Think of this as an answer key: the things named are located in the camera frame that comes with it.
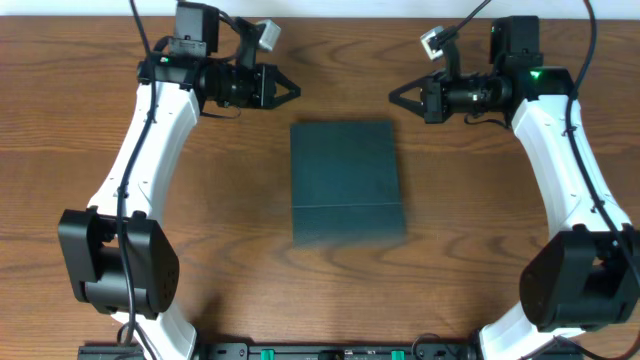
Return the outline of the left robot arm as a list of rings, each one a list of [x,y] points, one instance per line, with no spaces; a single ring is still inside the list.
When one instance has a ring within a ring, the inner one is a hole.
[[[271,20],[249,22],[181,1],[175,28],[145,43],[133,117],[116,159],[82,210],[65,210],[58,238],[75,298],[120,327],[116,359],[190,359],[195,327],[176,303],[179,259],[162,229],[169,184],[191,131],[214,102],[274,109],[301,90],[258,52],[275,48]]]

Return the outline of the dark green box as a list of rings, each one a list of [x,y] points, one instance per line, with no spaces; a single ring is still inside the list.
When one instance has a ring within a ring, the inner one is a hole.
[[[391,246],[406,241],[392,123],[290,128],[293,245]]]

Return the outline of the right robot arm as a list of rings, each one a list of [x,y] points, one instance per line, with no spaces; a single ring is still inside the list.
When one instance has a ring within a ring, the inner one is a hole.
[[[548,66],[539,48],[539,20],[493,21],[491,71],[465,74],[458,28],[438,26],[421,37],[443,69],[413,82],[418,100],[400,87],[390,101],[441,124],[461,114],[469,124],[493,121],[523,146],[543,199],[548,243],[525,267],[518,303],[481,328],[471,355],[531,359],[553,346],[576,350],[575,337],[627,321],[639,299],[639,232],[609,190],[581,121],[578,84]]]

